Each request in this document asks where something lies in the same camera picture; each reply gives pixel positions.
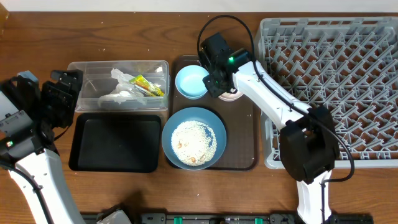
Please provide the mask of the white napkin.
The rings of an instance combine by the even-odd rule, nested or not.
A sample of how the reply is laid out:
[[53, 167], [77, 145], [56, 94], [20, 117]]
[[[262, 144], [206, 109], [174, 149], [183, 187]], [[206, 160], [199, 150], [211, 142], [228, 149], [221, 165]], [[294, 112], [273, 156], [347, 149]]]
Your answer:
[[110, 94], [99, 97], [99, 106], [107, 101], [114, 101], [121, 104], [127, 100], [137, 100], [143, 105], [146, 104], [144, 94], [135, 86], [135, 84], [129, 82], [134, 78], [134, 76], [123, 73], [117, 68], [113, 68], [111, 71], [111, 78], [116, 79], [118, 84]]

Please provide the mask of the yellow green snack wrapper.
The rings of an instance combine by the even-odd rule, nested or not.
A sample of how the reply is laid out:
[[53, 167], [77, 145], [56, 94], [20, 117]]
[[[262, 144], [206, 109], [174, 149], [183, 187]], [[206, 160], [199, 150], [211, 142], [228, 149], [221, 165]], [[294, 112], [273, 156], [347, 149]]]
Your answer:
[[129, 83], [135, 85], [140, 91], [148, 96], [164, 96], [164, 92], [155, 84], [148, 81], [143, 75], [138, 75], [129, 80]]

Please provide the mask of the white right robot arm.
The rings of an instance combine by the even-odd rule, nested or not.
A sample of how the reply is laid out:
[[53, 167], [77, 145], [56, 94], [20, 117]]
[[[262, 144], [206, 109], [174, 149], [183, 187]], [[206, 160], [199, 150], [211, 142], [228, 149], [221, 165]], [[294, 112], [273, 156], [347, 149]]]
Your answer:
[[299, 217], [324, 223], [331, 215], [326, 196], [340, 151], [330, 112], [312, 108], [283, 89], [246, 49], [233, 50], [216, 33], [198, 44], [200, 63], [208, 70], [203, 82], [213, 98], [236, 91], [246, 95], [279, 132], [279, 156], [296, 180]]

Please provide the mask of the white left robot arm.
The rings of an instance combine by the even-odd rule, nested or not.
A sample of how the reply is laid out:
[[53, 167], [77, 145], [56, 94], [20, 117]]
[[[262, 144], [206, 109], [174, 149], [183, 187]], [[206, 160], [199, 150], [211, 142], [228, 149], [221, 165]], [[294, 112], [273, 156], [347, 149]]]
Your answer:
[[1, 167], [19, 186], [36, 223], [84, 223], [55, 146], [55, 128], [73, 123], [83, 72], [53, 70], [40, 84], [30, 72], [1, 82]]

